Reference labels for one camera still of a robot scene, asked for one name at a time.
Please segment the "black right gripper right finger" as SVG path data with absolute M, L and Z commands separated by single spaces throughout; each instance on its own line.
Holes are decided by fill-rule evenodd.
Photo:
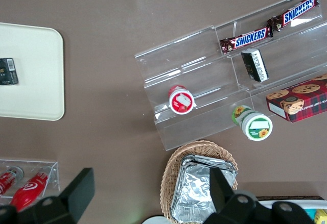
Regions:
M 247 192 L 232 190 L 219 168 L 210 169 L 210 194 L 216 211 L 204 223 L 313 223 L 299 205 L 278 201 L 263 206 Z

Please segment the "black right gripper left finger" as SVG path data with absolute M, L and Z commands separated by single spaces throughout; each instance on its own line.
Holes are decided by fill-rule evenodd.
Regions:
M 45 197 L 21 212 L 1 206 L 1 223 L 78 223 L 94 195 L 94 169 L 84 168 L 58 196 Z

